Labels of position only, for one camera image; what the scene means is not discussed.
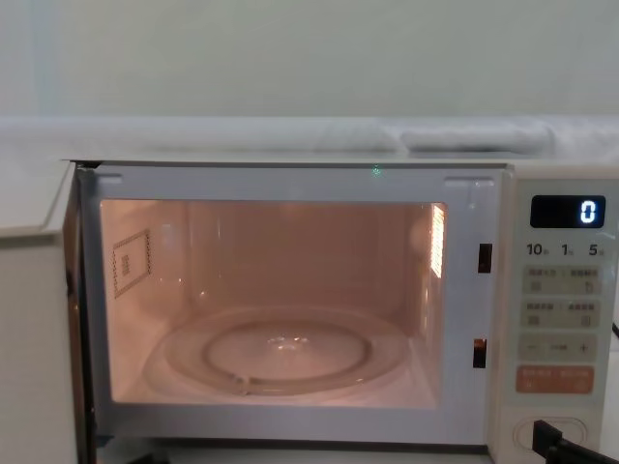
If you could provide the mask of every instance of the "microwave oven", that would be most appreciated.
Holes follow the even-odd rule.
[[[179,155],[178,139],[137,155],[107,132],[36,134],[5,143],[20,155],[8,182],[41,201],[3,203],[0,401],[28,402],[17,429],[73,427],[51,445],[65,462],[87,462],[99,435],[487,447],[528,463],[538,419],[598,447],[619,167]]]

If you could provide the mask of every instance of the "countertop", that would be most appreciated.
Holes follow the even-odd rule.
[[[609,359],[602,453],[619,459],[619,342],[613,340]],[[149,452],[148,442],[113,440],[100,450],[101,464],[127,464]],[[324,451],[284,449],[167,449],[171,464],[489,464],[477,454]]]

